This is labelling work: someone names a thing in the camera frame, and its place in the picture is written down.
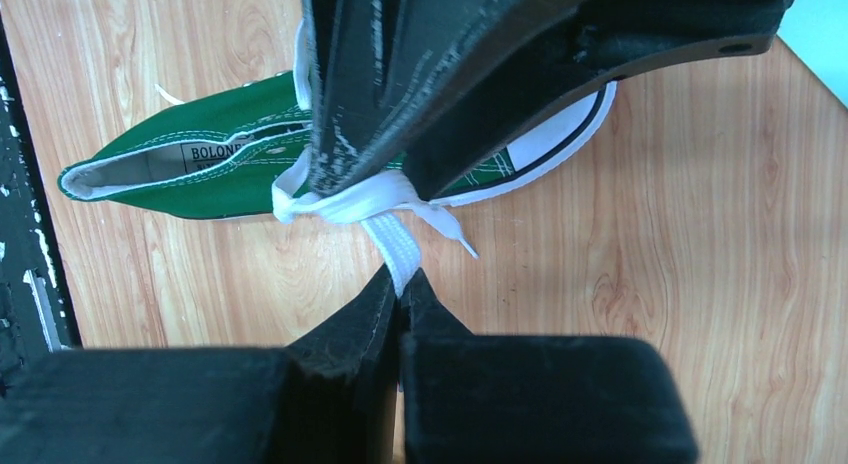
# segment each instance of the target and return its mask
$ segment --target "wooden table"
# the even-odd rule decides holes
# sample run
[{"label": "wooden table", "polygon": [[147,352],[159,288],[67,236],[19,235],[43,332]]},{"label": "wooden table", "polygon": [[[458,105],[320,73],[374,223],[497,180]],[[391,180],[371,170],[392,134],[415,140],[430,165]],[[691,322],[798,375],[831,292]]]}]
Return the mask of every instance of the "wooden table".
[{"label": "wooden table", "polygon": [[[381,261],[357,226],[190,222],[53,184],[130,126],[289,68],[299,0],[0,0],[86,346],[278,345]],[[703,462],[848,462],[848,112],[781,43],[628,79],[557,171],[404,216],[481,333],[626,334],[673,369]]]}]

